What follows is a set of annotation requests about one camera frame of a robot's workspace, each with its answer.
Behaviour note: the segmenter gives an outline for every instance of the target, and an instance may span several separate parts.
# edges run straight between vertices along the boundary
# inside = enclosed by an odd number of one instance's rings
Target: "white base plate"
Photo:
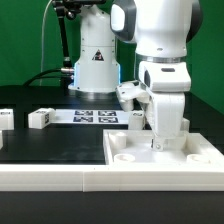
[[[119,132],[127,136],[123,149],[109,137]],[[152,152],[150,131],[104,130],[107,165],[0,165],[0,191],[224,191],[223,155],[200,134],[185,136],[173,151]],[[114,163],[117,153],[135,161]],[[192,154],[202,157],[187,161]]]

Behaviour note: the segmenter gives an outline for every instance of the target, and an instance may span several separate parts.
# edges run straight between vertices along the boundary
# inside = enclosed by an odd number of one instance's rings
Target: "green wall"
[[[23,84],[40,72],[41,25],[48,0],[2,1],[0,7],[0,85]],[[110,11],[112,0],[101,8]],[[192,92],[224,113],[224,1],[201,0],[204,21],[188,44],[188,67]],[[79,19],[66,21],[70,54],[79,58]],[[118,43],[117,60],[122,65],[122,81],[133,77],[135,45]],[[61,67],[62,51],[56,14],[50,8],[45,31],[44,70]],[[59,85],[43,81],[43,85]]]

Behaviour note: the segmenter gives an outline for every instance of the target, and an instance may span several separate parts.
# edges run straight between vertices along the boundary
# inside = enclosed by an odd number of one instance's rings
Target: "black cable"
[[[61,78],[69,78],[70,76],[67,75],[55,75],[55,76],[43,76],[43,77],[37,77],[33,79],[32,81],[38,80],[38,79],[61,79]]]
[[[29,86],[30,83],[32,83],[34,80],[36,80],[36,79],[41,79],[41,77],[44,78],[44,77],[43,77],[44,75],[47,75],[47,74],[49,74],[49,73],[55,73],[55,72],[61,72],[61,69],[60,69],[60,68],[56,68],[56,69],[50,69],[50,70],[41,72],[41,73],[35,75],[33,78],[31,78],[31,79],[29,79],[28,81],[26,81],[26,82],[23,84],[23,86]]]

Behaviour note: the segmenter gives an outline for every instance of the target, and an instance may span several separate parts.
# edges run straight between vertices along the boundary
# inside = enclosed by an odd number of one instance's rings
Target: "black table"
[[[40,107],[119,110],[116,100],[89,102],[58,87],[0,87],[0,108],[13,108],[15,130],[4,131],[1,164],[105,164],[103,129],[120,126],[51,124],[28,129]],[[192,94],[185,117],[224,152],[224,116]],[[0,192],[1,223],[224,223],[224,192]]]

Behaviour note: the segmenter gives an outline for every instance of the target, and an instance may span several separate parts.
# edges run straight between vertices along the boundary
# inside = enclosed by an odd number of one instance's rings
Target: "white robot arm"
[[[198,0],[116,0],[112,5],[113,32],[124,42],[137,43],[139,84],[118,86],[117,96],[124,110],[133,109],[134,98],[140,102],[155,134],[155,150],[162,150],[166,139],[180,133],[184,92],[191,87],[183,58],[187,39],[200,27],[198,14]]]

